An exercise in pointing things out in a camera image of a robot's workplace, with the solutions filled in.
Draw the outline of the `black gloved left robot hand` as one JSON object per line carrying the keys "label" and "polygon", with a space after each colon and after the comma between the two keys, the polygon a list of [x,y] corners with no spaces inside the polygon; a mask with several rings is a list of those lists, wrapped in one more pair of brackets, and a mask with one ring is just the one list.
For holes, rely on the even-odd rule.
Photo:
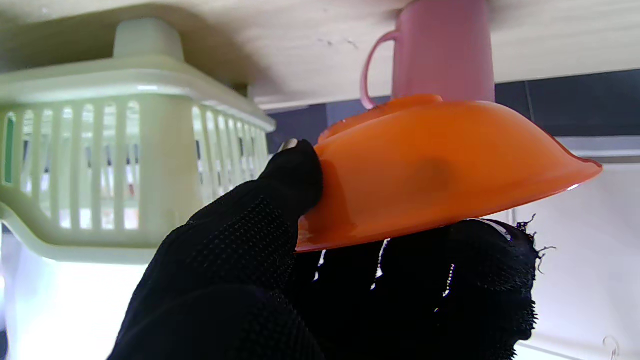
{"label": "black gloved left robot hand", "polygon": [[256,180],[199,210],[157,249],[110,360],[513,360],[537,323],[546,250],[528,223],[458,223],[296,253],[323,192],[291,139]]}

